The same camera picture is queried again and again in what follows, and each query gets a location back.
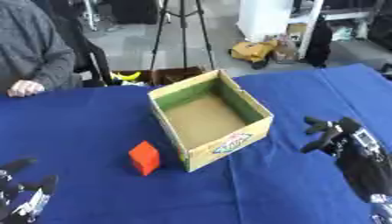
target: human hand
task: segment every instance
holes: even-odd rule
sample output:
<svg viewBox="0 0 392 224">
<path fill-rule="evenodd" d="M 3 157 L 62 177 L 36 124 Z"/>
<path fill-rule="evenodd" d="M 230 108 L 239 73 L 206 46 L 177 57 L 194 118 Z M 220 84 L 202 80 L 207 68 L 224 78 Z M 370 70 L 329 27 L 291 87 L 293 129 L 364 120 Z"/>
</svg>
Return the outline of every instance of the human hand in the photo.
<svg viewBox="0 0 392 224">
<path fill-rule="evenodd" d="M 41 84 L 32 80 L 19 80 L 9 90 L 9 97 L 26 97 L 44 92 L 45 88 Z"/>
</svg>

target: red cube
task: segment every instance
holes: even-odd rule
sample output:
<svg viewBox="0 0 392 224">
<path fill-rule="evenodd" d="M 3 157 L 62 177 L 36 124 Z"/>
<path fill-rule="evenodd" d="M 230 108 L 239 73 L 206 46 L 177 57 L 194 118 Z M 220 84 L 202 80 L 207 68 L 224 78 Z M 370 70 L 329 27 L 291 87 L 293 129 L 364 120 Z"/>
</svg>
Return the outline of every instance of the red cube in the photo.
<svg viewBox="0 0 392 224">
<path fill-rule="evenodd" d="M 143 176 L 155 171 L 160 164 L 159 152 L 147 141 L 143 141 L 137 147 L 129 151 L 132 164 Z"/>
</svg>

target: tripod leg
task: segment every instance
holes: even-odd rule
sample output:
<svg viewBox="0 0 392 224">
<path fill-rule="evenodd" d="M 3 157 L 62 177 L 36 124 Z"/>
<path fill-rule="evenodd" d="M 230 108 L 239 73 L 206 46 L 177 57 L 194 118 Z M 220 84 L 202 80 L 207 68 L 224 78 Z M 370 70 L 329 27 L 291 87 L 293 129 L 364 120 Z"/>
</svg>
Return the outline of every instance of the tripod leg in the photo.
<svg viewBox="0 0 392 224">
<path fill-rule="evenodd" d="M 179 19 L 181 23 L 181 29 L 182 29 L 182 53 L 184 54 L 184 70 L 188 68 L 188 58 L 187 58 L 187 49 L 186 49 L 186 28 L 187 28 L 187 23 L 186 23 L 186 0 L 179 0 L 180 4 L 180 9 L 179 9 Z"/>
<path fill-rule="evenodd" d="M 201 2 L 200 0 L 196 0 L 196 4 L 198 7 L 198 13 L 200 16 L 200 23 L 201 23 L 201 29 L 203 30 L 203 36 L 204 36 L 204 40 L 206 41 L 206 49 L 208 51 L 208 58 L 210 59 L 210 64 L 211 64 L 211 68 L 214 70 L 215 69 L 215 65 L 214 65 L 214 59 L 213 59 L 213 55 L 212 55 L 212 47 L 208 38 L 208 34 L 207 34 L 207 28 L 206 28 L 206 22 L 204 20 L 204 11 L 203 8 L 201 7 Z"/>
<path fill-rule="evenodd" d="M 168 3 L 169 3 L 169 0 L 164 0 L 164 5 L 163 5 L 161 12 L 160 12 L 159 27 L 157 28 L 157 39 L 155 40 L 155 46 L 154 46 L 154 49 L 152 50 L 152 61 L 151 61 L 151 65 L 150 65 L 150 70 L 154 69 L 155 60 L 157 59 L 159 41 L 160 41 L 161 35 L 162 35 L 162 29 L 164 26 L 165 15 L 167 13 L 167 4 Z"/>
</svg>

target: white cabinet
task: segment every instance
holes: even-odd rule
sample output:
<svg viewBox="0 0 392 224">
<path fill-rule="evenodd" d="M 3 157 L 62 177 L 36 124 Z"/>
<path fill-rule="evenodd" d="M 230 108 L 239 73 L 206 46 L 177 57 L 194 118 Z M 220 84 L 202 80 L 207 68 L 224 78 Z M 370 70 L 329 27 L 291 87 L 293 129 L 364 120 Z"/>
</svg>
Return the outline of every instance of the white cabinet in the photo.
<svg viewBox="0 0 392 224">
<path fill-rule="evenodd" d="M 286 33 L 293 0 L 241 0 L 238 27 L 251 42 Z"/>
</svg>

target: gray sweater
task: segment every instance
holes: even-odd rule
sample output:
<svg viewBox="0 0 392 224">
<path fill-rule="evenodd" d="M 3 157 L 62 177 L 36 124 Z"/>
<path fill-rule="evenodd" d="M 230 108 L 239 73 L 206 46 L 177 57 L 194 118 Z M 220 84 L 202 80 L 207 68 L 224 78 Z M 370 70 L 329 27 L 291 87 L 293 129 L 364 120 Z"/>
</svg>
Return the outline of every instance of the gray sweater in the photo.
<svg viewBox="0 0 392 224">
<path fill-rule="evenodd" d="M 79 86 L 73 75 L 74 52 L 51 19 L 30 0 L 0 0 L 0 91 L 17 80 L 46 90 Z"/>
</svg>

